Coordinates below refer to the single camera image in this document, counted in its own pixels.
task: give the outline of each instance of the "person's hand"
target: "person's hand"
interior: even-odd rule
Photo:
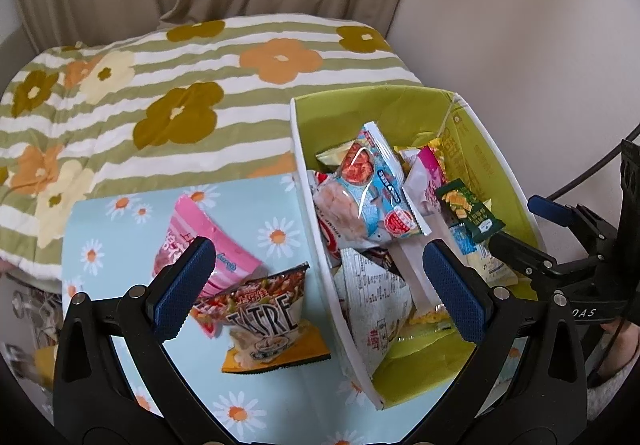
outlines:
[[[602,324],[601,327],[610,336],[613,336],[619,324],[620,318],[607,324]],[[640,342],[640,328],[629,321],[625,321],[607,358],[602,362],[598,374],[604,379],[613,377],[634,357],[638,350],[638,342]]]

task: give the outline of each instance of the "pink striped snack bag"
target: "pink striped snack bag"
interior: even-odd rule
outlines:
[[[257,279],[254,273],[262,262],[226,235],[188,196],[181,196],[175,203],[164,244],[156,254],[153,277],[165,266],[173,265],[191,241],[199,235],[215,245],[216,264],[198,298],[213,297],[247,279]],[[194,306],[191,316],[197,320],[209,338],[220,335],[222,327],[212,320],[209,314]]]

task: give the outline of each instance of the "striped bedspread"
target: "striped bedspread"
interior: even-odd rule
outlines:
[[[300,14],[52,48],[0,101],[0,259],[59,279],[77,201],[293,171],[290,99],[374,83],[420,85],[372,28]]]

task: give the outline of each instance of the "blue gripper pad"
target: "blue gripper pad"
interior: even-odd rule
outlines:
[[[493,313],[490,288],[440,239],[424,247],[422,265],[462,338],[478,345]]]
[[[554,201],[549,201],[542,196],[532,196],[527,201],[529,212],[547,219],[560,227],[568,227],[574,222],[574,213],[570,208],[559,205]]]
[[[160,342],[174,339],[216,263],[216,249],[205,237],[196,237],[172,266],[153,280],[146,300],[154,335]]]

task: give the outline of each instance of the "green snack package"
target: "green snack package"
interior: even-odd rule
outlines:
[[[505,224],[466,188],[460,178],[437,189],[436,197],[449,205],[456,217],[464,223],[474,243],[482,243],[505,227]]]

